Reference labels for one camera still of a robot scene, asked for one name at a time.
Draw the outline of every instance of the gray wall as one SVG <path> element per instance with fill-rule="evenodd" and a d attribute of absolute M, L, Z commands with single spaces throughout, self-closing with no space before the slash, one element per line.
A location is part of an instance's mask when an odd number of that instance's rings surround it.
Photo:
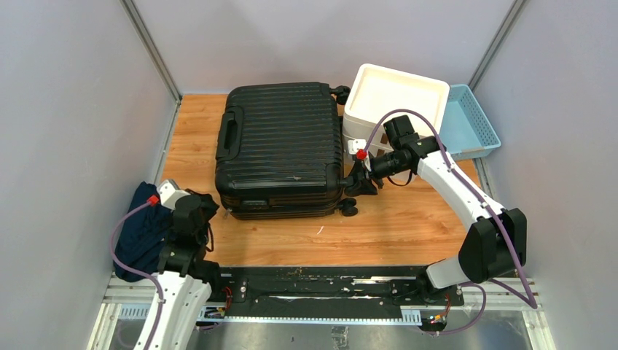
<path fill-rule="evenodd" d="M 0 2 L 0 349 L 83 349 L 173 102 L 118 1 Z"/>
<path fill-rule="evenodd" d="M 615 349 L 618 2 L 530 1 L 477 90 L 558 349 Z"/>
<path fill-rule="evenodd" d="M 363 63 L 470 80 L 512 0 L 136 0 L 183 93 L 322 81 Z"/>

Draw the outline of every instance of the metal frame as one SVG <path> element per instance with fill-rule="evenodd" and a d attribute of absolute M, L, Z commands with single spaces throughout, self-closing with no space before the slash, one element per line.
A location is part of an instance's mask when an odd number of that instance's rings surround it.
<path fill-rule="evenodd" d="M 485 75 L 487 68 L 489 67 L 491 61 L 493 61 L 494 56 L 498 52 L 498 49 L 506 39 L 506 36 L 511 31 L 511 28 L 513 28 L 515 22 L 517 22 L 517 19 L 519 18 L 523 7 L 527 3 L 528 0 L 513 1 L 513 5 L 511 5 L 511 8 L 506 13 L 506 17 L 504 18 L 504 20 L 502 20 L 500 28 L 496 32 L 496 35 L 493 37 L 491 43 L 489 44 L 489 47 L 487 48 L 487 51 L 485 51 L 485 54 L 483 55 L 479 65 L 477 66 L 477 70 L 474 72 L 472 78 L 470 79 L 470 83 L 468 84 L 468 86 L 472 89 L 472 91 L 474 91 L 474 89 L 476 89 L 476 87 L 479 85 L 480 80 L 482 79 L 483 75 Z"/>
<path fill-rule="evenodd" d="M 146 48 L 146 51 L 149 53 L 150 58 L 152 59 L 152 62 L 157 71 L 159 72 L 163 82 L 165 83 L 170 95 L 176 102 L 176 111 L 174 112 L 171 124 L 169 125 L 168 135 L 166 137 L 159 165 L 157 167 L 157 172 L 155 174 L 155 182 L 159 182 L 163 175 L 163 169 L 170 147 L 171 138 L 176 127 L 176 121 L 179 115 L 182 94 L 177 88 L 176 83 L 173 81 L 171 73 L 169 72 L 154 41 L 152 40 L 152 37 L 150 36 L 148 29 L 146 28 L 146 25 L 139 14 L 139 10 L 135 2 L 133 0 L 120 0 L 120 3 L 127 12 L 127 16 L 130 18 L 131 23 L 135 27 L 142 43 Z M 493 37 L 492 42 L 487 48 L 478 67 L 473 73 L 472 78 L 470 79 L 469 87 L 473 91 L 476 89 L 480 80 L 485 75 L 485 72 L 488 70 L 488 67 L 495 58 L 500 46 L 503 44 L 506 36 L 516 23 L 520 13 L 523 10 L 523 7 L 527 3 L 528 0 L 513 1 L 513 4 L 509 8 L 508 13 L 506 14 L 502 24 L 500 25 L 500 28 L 496 32 L 496 35 Z M 492 191 L 493 183 L 487 174 L 487 166 L 485 164 L 485 161 L 483 159 L 475 159 L 474 164 L 480 178 L 482 190 L 490 197 L 494 198 L 494 194 Z M 523 292 L 523 287 L 521 286 L 519 279 L 500 280 L 508 283 L 509 285 L 511 285 L 511 287 L 514 287 L 519 292 Z M 533 292 L 535 293 L 535 295 L 537 295 L 534 282 L 531 279 L 529 279 L 529 281 L 531 282 Z M 488 302 L 486 306 L 487 310 L 521 312 L 525 321 L 526 329 L 528 331 L 528 338 L 530 339 L 533 349 L 555 349 L 555 345 L 549 331 L 549 327 L 547 325 L 547 320 L 545 319 L 545 315 L 542 311 L 542 307 L 540 304 L 539 310 L 530 311 L 529 307 L 526 304 L 524 304 L 514 295 L 506 293 L 500 287 L 492 284 L 484 284 L 483 287 L 488 293 Z M 464 311 L 477 310 L 480 307 L 482 297 L 480 292 L 475 288 L 463 288 L 462 291 L 463 296 L 466 299 L 466 304 L 464 304 L 464 306 L 453 308 L 461 309 Z M 98 313 L 98 317 L 93 328 L 93 332 L 90 336 L 87 348 L 92 350 L 108 349 L 114 337 L 114 329 L 116 327 L 117 320 L 122 310 L 122 304 L 148 304 L 152 301 L 154 293 L 154 286 L 152 286 L 148 281 L 140 281 L 135 284 L 127 284 L 126 282 L 119 280 L 115 276 L 112 276 L 106 294 L 103 298 L 101 309 Z M 206 305 L 210 307 L 222 306 L 221 303 L 209 302 L 206 302 Z M 419 308 L 417 306 L 410 306 L 407 308 L 409 308 L 410 310 L 432 310 L 442 307 L 428 306 L 426 308 Z"/>
<path fill-rule="evenodd" d="M 515 288 L 518 292 L 524 292 L 523 286 L 518 278 L 501 278 L 498 279 L 509 286 Z M 533 293 L 538 296 L 536 285 L 532 279 L 528 279 L 531 283 Z M 555 349 L 552 335 L 547 325 L 547 320 L 542 308 L 532 311 L 530 307 L 521 301 L 515 295 L 505 292 L 500 286 L 491 283 L 484 283 L 483 288 L 487 292 L 487 304 L 485 310 L 488 311 L 511 311 L 521 312 L 525 322 L 525 328 L 528 332 L 528 339 L 531 342 L 533 349 Z M 473 287 L 464 287 L 461 289 L 465 303 L 463 306 L 453 306 L 453 310 L 461 310 L 466 313 L 477 311 L 482 302 L 482 294 Z M 118 319 L 145 319 L 147 315 L 140 312 L 142 309 L 148 309 L 152 298 L 155 295 L 155 287 L 150 281 L 142 280 L 136 283 L 127 283 L 116 276 L 112 276 L 107 288 L 103 304 L 93 333 L 90 336 L 90 342 L 87 349 L 89 350 L 107 350 L 112 343 L 114 337 L 114 329 Z M 130 312 L 127 315 L 121 314 L 123 305 L 129 308 L 134 308 L 137 312 Z M 222 307 L 223 303 L 212 303 L 206 301 L 205 307 L 217 308 Z M 442 310 L 444 306 L 402 306 L 404 314 L 415 313 L 415 311 L 434 311 Z M 222 320 L 223 322 L 260 322 L 260 323 L 296 323 L 296 324 L 374 324 L 385 325 L 392 324 L 394 327 L 401 326 L 401 322 L 380 321 L 380 320 L 344 320 L 344 319 L 260 319 L 252 317 L 235 317 Z"/>
<path fill-rule="evenodd" d="M 165 83 L 165 86 L 169 90 L 170 94 L 172 95 L 172 98 L 174 99 L 174 101 L 176 101 L 177 104 L 179 104 L 180 100 L 182 100 L 182 95 L 180 94 L 176 83 L 173 81 L 172 75 L 168 67 L 163 62 L 161 54 L 159 53 L 159 50 L 157 50 L 157 46 L 155 45 L 155 42 L 152 40 L 152 37 L 148 32 L 148 28 L 146 28 L 144 20 L 141 19 L 135 2 L 133 2 L 133 0 L 120 0 L 120 3 L 127 12 L 127 16 L 129 16 L 133 27 L 135 27 L 137 34 L 141 39 L 141 42 L 144 44 L 146 51 L 148 51 L 148 54 L 152 59 L 154 67 L 159 71 L 161 79 L 163 79 L 163 82 Z"/>

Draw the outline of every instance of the purple cable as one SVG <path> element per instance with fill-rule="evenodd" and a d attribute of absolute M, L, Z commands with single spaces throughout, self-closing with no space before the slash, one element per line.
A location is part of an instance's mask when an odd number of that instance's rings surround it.
<path fill-rule="evenodd" d="M 500 287 L 508 290 L 509 292 L 511 292 L 511 294 L 516 295 L 519 297 L 519 299 L 525 300 L 525 296 L 523 294 L 521 294 L 520 292 L 518 292 L 517 290 L 515 290 L 513 287 L 509 286 L 508 284 L 502 282 L 502 281 L 498 281 L 497 279 L 490 279 L 489 282 L 493 283 L 493 284 L 497 284 Z"/>
<path fill-rule="evenodd" d="M 161 284 L 155 277 L 150 276 L 148 273 L 145 273 L 143 271 L 136 270 L 135 268 L 127 266 L 122 261 L 120 261 L 120 259 L 118 259 L 118 257 L 116 256 L 116 253 L 114 252 L 114 242 L 116 241 L 116 236 L 120 232 L 120 227 L 125 222 L 125 220 L 128 219 L 129 217 L 132 217 L 136 212 L 150 205 L 151 205 L 150 202 L 146 202 L 138 206 L 134 210 L 129 211 L 124 217 L 122 217 L 122 219 L 120 219 L 120 221 L 116 224 L 114 231 L 112 231 L 112 237 L 109 239 L 109 253 L 112 254 L 112 259 L 121 268 L 152 281 L 152 283 L 154 283 L 154 286 L 157 288 L 157 294 L 159 295 L 159 300 L 163 300 L 163 288 L 161 287 Z M 144 350 L 148 350 L 148 348 L 150 347 L 150 343 L 152 342 L 152 339 L 155 337 L 155 332 L 157 331 L 157 326 L 159 325 L 159 320 L 161 319 L 162 312 L 163 312 L 163 302 L 160 301 L 159 305 L 157 306 L 157 314 L 155 315 L 154 322 L 152 323 L 152 329 L 150 330 L 150 334 L 148 334 L 146 344 L 144 344 Z"/>
<path fill-rule="evenodd" d="M 486 201 L 483 198 L 483 196 L 468 181 L 466 181 L 466 179 L 458 171 L 456 171 L 454 168 L 451 168 L 451 162 L 448 159 L 448 156 L 446 155 L 446 149 L 444 148 L 444 144 L 442 143 L 442 140 L 440 139 L 440 136 L 438 135 L 438 132 L 436 131 L 434 126 L 427 120 L 427 118 L 423 117 L 422 115 L 420 115 L 417 112 L 414 112 L 413 110 L 410 110 L 410 109 L 395 109 L 393 111 L 390 111 L 389 113 L 386 113 L 384 115 L 384 117 L 382 117 L 382 119 L 380 119 L 380 121 L 373 128 L 373 131 L 371 132 L 371 135 L 369 136 L 369 140 L 367 141 L 367 145 L 364 148 L 365 151 L 367 151 L 369 149 L 369 146 L 371 144 L 371 140 L 375 136 L 375 133 L 378 131 L 378 128 L 382 125 L 382 123 L 384 123 L 384 120 L 386 120 L 386 118 L 390 117 L 391 115 L 393 115 L 395 113 L 410 113 L 410 114 L 415 115 L 416 117 L 419 117 L 422 121 L 424 121 L 425 124 L 427 124 L 427 126 L 429 126 L 429 129 L 431 129 L 431 132 L 436 137 L 436 142 L 438 143 L 438 147 L 440 148 L 440 153 L 442 154 L 442 158 L 444 159 L 444 161 L 446 163 L 446 166 L 448 168 L 450 168 L 450 170 L 453 173 L 453 175 L 455 175 L 455 177 L 457 179 L 459 179 L 459 181 L 464 186 L 466 186 L 466 188 L 478 199 L 478 201 L 480 203 L 486 203 Z M 506 242 L 506 247 L 509 248 L 509 253 L 511 254 L 511 258 L 513 259 L 513 264 L 515 264 L 515 270 L 517 270 L 517 274 L 519 274 L 520 280 L 521 280 L 522 285 L 523 285 L 523 289 L 525 290 L 525 293 L 526 293 L 526 295 L 528 297 L 527 298 L 524 297 L 519 292 L 513 293 L 513 294 L 515 294 L 519 298 L 521 298 L 521 300 L 526 302 L 531 308 L 537 309 L 539 306 L 536 304 L 536 300 L 534 299 L 534 294 L 532 294 L 532 290 L 530 289 L 530 284 L 528 284 L 528 280 L 526 279 L 525 274 L 523 272 L 523 267 L 521 266 L 521 262 L 519 260 L 519 257 L 517 256 L 517 252 L 515 251 L 515 247 L 513 246 L 513 242 L 511 242 L 511 238 L 509 237 L 509 234 L 506 232 L 506 228 L 502 224 L 502 221 L 498 218 L 498 215 L 496 215 L 495 211 L 491 208 L 491 206 L 487 205 L 485 207 L 485 209 L 487 210 L 489 215 L 491 215 L 492 219 L 498 225 L 498 229 L 500 230 L 500 234 L 502 235 L 504 241 Z"/>
<path fill-rule="evenodd" d="M 485 312 L 485 306 L 487 305 L 487 293 L 485 292 L 485 289 L 483 289 L 483 287 L 481 287 L 480 285 L 474 284 L 472 282 L 462 283 L 462 284 L 460 284 L 460 286 L 462 286 L 462 287 L 474 287 L 474 288 L 480 289 L 480 291 L 481 291 L 481 293 L 483 295 L 483 302 L 481 303 L 481 309 L 479 310 L 479 313 L 468 324 L 466 324 L 463 327 L 455 328 L 454 330 L 443 330 L 442 332 L 425 332 L 425 331 L 423 331 L 424 333 L 427 333 L 429 335 L 440 335 L 440 334 L 449 335 L 449 334 L 455 334 L 455 333 L 459 333 L 459 332 L 462 332 L 464 330 L 467 330 L 468 328 L 474 326 L 479 321 L 479 319 L 481 319 L 482 313 Z"/>
<path fill-rule="evenodd" d="M 371 146 L 371 141 L 373 140 L 375 133 L 377 133 L 382 123 L 384 123 L 384 120 L 386 120 L 386 118 L 390 117 L 391 115 L 395 113 L 410 113 L 410 114 L 415 115 L 416 117 L 419 117 L 422 121 L 424 121 L 425 124 L 429 126 L 429 129 L 434 134 L 434 136 L 436 136 L 436 141 L 438 143 L 438 147 L 440 147 L 440 152 L 442 153 L 442 156 L 446 158 L 446 149 L 444 148 L 444 144 L 442 143 L 442 140 L 440 139 L 440 135 L 438 135 L 436 128 L 434 128 L 434 126 L 429 122 L 429 120 L 427 120 L 427 118 L 423 117 L 420 113 L 414 112 L 411 109 L 395 109 L 395 110 L 390 111 L 389 113 L 386 113 L 384 117 L 380 119 L 380 121 L 375 125 L 375 127 L 371 131 L 371 135 L 369 135 L 369 139 L 367 140 L 367 144 L 365 145 L 365 148 L 364 148 L 365 152 L 369 149 L 369 146 Z M 446 160 L 446 162 L 447 162 L 447 165 L 450 167 L 450 162 L 448 160 Z"/>

